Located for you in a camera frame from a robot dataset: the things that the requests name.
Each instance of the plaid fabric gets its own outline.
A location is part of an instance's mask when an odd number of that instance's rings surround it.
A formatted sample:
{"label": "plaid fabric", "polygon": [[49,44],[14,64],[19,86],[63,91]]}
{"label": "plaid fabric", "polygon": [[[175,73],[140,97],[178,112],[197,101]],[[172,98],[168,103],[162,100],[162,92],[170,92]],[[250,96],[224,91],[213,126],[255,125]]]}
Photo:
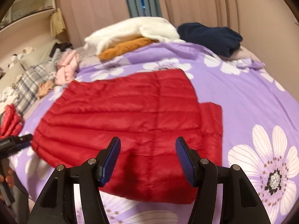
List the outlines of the plaid fabric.
{"label": "plaid fabric", "polygon": [[51,61],[30,67],[17,83],[15,90],[19,93],[19,100],[15,103],[17,112],[24,115],[37,100],[38,87],[47,80],[56,77],[56,66]]}

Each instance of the mattress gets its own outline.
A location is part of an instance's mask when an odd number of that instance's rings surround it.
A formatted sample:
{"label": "mattress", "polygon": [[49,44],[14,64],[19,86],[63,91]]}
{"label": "mattress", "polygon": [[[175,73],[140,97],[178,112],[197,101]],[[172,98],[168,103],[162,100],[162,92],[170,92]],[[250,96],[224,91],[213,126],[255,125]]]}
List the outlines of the mattress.
{"label": "mattress", "polygon": [[[226,167],[239,164],[259,194],[271,223],[280,224],[298,198],[299,105],[261,63],[250,59],[225,62],[203,46],[155,43],[107,63],[80,68],[77,81],[126,76],[139,71],[180,68],[193,84],[199,102],[223,110],[223,153]],[[63,93],[55,87],[25,122],[21,135],[33,133],[40,119]],[[11,157],[15,171],[36,200],[53,168],[32,148]],[[192,204],[143,203],[100,192],[110,223],[187,223]],[[84,223],[75,185],[78,223]],[[219,223],[222,187],[218,187],[213,223]]]}

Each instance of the tassel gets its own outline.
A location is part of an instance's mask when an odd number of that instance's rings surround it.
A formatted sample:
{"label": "tassel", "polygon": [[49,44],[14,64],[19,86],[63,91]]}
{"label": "tassel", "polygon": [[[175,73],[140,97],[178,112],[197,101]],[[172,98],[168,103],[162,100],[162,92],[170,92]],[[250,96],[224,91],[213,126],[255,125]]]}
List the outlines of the tassel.
{"label": "tassel", "polygon": [[51,36],[55,37],[56,35],[62,33],[65,29],[66,27],[61,14],[61,10],[57,8],[57,11],[51,15],[51,21],[50,21]]}

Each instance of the silver bolt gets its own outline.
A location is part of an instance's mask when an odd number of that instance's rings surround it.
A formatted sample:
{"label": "silver bolt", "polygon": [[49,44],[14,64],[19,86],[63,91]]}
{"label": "silver bolt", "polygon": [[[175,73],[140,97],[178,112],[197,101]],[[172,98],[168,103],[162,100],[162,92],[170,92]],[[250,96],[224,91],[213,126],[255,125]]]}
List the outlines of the silver bolt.
{"label": "silver bolt", "polygon": [[88,160],[88,163],[90,165],[95,164],[95,162],[96,162],[96,159],[94,159],[94,158],[91,158],[91,159]]}
{"label": "silver bolt", "polygon": [[236,171],[239,171],[241,168],[240,168],[239,165],[234,164],[234,165],[233,165],[233,169],[236,170]]}
{"label": "silver bolt", "polygon": [[58,171],[61,171],[61,170],[63,170],[64,169],[64,166],[63,165],[59,165],[58,167],[57,167],[57,170]]}
{"label": "silver bolt", "polygon": [[200,162],[201,162],[202,164],[208,164],[208,163],[209,163],[209,160],[206,159],[206,158],[202,158],[202,159],[200,160]]}

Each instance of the navy blue garment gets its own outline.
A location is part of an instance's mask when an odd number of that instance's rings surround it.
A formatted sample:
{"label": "navy blue garment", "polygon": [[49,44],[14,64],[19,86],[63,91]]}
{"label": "navy blue garment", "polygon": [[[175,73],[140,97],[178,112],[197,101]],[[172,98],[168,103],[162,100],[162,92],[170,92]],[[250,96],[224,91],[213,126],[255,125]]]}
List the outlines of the navy blue garment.
{"label": "navy blue garment", "polygon": [[240,48],[242,36],[228,27],[209,28],[200,23],[186,23],[178,27],[178,34],[186,42],[200,44],[217,55],[230,57]]}

